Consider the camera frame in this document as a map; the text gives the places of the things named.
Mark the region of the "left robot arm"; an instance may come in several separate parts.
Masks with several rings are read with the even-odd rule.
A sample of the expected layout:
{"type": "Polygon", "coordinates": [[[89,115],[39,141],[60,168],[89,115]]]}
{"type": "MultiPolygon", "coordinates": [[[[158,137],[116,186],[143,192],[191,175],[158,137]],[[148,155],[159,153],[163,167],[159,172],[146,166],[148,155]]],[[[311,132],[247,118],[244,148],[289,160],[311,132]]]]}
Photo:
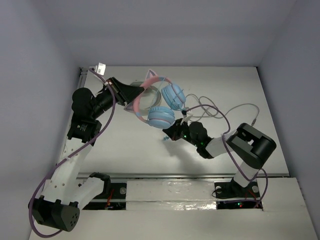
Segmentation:
{"type": "Polygon", "coordinates": [[[114,77],[102,82],[97,95],[85,87],[72,94],[73,115],[61,159],[40,182],[29,201],[30,225],[41,238],[72,231],[80,211],[91,200],[111,193],[107,174],[94,172],[82,184],[78,184],[77,177],[97,138],[111,123],[116,104],[130,104],[144,88],[121,83],[114,77]]]}

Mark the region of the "pink blue cat-ear headphones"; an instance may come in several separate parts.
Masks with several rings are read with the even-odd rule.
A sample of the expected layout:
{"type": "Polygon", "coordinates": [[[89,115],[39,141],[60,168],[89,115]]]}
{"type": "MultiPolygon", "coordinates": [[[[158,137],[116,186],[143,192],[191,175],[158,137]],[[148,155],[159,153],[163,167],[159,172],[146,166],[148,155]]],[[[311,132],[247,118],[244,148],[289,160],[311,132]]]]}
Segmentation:
{"type": "Polygon", "coordinates": [[[170,128],[176,118],[175,111],[181,111],[186,102],[184,90],[165,76],[149,69],[144,81],[140,82],[143,92],[124,110],[133,113],[143,123],[157,128],[170,128]],[[140,108],[142,98],[152,91],[154,97],[148,107],[140,108]]]}

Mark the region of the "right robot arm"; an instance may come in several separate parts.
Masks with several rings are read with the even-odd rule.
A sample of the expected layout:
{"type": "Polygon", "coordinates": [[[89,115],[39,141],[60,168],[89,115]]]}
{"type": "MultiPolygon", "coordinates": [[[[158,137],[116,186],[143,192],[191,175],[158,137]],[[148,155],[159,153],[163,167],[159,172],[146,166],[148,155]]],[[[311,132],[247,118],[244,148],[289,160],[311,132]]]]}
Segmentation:
{"type": "Polygon", "coordinates": [[[209,137],[202,123],[186,123],[182,119],[176,120],[163,132],[172,141],[182,139],[192,144],[204,159],[213,159],[222,154],[230,156],[237,172],[231,181],[222,183],[216,191],[216,197],[220,199],[243,197],[277,147],[273,139],[247,123],[216,138],[209,137]]]}

